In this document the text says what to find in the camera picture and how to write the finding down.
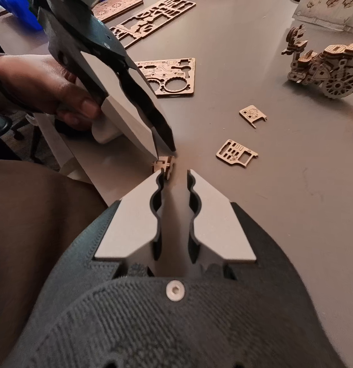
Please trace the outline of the blue plastic bin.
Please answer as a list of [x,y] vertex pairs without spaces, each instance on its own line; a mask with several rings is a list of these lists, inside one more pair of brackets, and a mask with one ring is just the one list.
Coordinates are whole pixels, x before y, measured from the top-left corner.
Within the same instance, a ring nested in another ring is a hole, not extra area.
[[0,16],[6,13],[13,14],[21,25],[32,31],[42,31],[43,28],[36,16],[30,10],[30,1],[27,0],[0,0]]

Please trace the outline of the wooden mechanical model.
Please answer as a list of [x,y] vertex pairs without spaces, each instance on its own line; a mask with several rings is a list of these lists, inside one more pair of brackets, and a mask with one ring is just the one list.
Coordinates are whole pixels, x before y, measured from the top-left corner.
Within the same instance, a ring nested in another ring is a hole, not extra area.
[[289,81],[318,86],[330,99],[341,99],[353,93],[353,43],[331,44],[321,53],[305,48],[303,24],[292,27],[286,35],[287,47],[282,55],[292,55]]

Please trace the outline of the small wooden part assembly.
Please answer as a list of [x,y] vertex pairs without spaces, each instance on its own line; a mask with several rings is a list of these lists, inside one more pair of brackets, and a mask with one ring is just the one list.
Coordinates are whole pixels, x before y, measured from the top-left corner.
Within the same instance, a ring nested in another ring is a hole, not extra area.
[[152,174],[163,169],[165,180],[169,180],[173,171],[175,156],[159,156],[159,159],[151,164]]

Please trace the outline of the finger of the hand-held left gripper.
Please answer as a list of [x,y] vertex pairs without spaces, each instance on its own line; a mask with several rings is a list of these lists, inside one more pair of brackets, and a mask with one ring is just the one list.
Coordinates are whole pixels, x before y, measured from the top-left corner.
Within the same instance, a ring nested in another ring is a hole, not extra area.
[[176,152],[172,129],[167,122],[157,96],[140,69],[122,69],[119,74],[120,85],[130,102],[137,108],[140,117],[154,127],[170,151]]
[[158,159],[157,147],[151,129],[140,117],[137,108],[126,97],[119,77],[96,56],[81,51],[95,75],[105,87],[108,97],[101,110],[104,115],[140,150],[152,159]]

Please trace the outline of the small wooden card square holes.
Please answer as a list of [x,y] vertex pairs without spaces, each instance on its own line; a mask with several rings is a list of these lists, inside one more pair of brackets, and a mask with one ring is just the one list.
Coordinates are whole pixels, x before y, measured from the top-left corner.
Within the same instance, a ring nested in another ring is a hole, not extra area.
[[243,108],[239,111],[239,114],[241,117],[243,117],[254,129],[256,129],[255,122],[259,120],[267,121],[267,116],[262,113],[261,110],[259,110],[254,105],[249,105],[246,108]]

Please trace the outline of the printed instruction sheet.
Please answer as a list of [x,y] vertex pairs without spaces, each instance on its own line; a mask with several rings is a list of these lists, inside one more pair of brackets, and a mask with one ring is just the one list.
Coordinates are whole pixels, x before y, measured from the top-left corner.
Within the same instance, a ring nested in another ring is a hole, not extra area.
[[353,34],[353,0],[301,0],[293,19]]

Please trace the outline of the engraved wooden puzzle sheet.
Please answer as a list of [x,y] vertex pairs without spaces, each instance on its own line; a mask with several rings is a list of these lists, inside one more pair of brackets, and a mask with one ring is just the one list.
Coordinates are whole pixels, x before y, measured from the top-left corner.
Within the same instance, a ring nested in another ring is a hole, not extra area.
[[104,0],[92,8],[92,13],[99,21],[107,23],[142,4],[143,0]]

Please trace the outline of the wooden puzzle sheet round holes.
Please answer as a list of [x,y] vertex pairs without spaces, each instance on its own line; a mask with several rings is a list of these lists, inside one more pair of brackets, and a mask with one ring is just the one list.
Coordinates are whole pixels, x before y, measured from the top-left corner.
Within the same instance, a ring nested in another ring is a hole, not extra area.
[[195,58],[172,58],[138,61],[156,96],[191,96],[194,94]]

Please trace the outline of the person's left hand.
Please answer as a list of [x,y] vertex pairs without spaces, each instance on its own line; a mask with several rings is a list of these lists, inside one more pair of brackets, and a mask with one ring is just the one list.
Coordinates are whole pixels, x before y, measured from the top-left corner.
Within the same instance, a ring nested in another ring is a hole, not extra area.
[[0,85],[21,104],[58,119],[78,131],[91,129],[102,114],[76,76],[51,55],[1,55]]

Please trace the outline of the black office chair base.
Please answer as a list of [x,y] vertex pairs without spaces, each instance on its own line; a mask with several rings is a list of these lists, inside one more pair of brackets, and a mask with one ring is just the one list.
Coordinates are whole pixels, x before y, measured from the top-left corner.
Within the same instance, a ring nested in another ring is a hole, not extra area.
[[[1,137],[8,131],[13,131],[13,137],[15,140],[23,140],[24,136],[18,131],[18,129],[27,126],[29,123],[28,118],[24,117],[18,123],[13,124],[13,120],[10,117],[0,114],[0,160],[21,161],[21,158],[1,139]],[[36,150],[41,136],[42,132],[40,128],[38,126],[34,126],[29,158],[37,164],[43,164],[43,162],[36,157]]]

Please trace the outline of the small wooden card with slots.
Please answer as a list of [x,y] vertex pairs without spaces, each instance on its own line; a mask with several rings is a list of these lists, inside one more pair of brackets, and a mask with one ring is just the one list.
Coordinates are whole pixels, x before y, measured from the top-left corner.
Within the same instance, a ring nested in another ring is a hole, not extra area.
[[246,168],[253,158],[258,157],[258,153],[234,140],[226,140],[216,157],[229,165],[238,164]]

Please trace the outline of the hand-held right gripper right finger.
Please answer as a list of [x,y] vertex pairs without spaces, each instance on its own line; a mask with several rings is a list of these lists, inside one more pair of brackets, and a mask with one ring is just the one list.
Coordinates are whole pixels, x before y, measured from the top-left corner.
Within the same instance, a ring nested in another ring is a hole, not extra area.
[[188,254],[192,264],[250,264],[257,257],[232,202],[193,169],[187,172],[189,207]]

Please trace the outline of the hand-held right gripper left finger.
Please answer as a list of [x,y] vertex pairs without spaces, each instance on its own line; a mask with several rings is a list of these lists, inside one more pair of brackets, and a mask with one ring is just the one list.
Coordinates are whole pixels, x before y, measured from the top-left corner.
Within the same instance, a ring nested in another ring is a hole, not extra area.
[[160,169],[122,197],[95,252],[96,260],[155,263],[161,255],[164,170]]

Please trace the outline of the cut-out wooden puzzle sheet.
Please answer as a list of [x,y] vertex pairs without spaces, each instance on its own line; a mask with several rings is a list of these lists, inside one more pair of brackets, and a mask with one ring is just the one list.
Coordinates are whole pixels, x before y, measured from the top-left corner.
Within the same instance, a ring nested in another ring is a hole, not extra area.
[[120,24],[110,27],[110,31],[123,47],[128,49],[195,6],[195,2],[187,0],[159,1]]

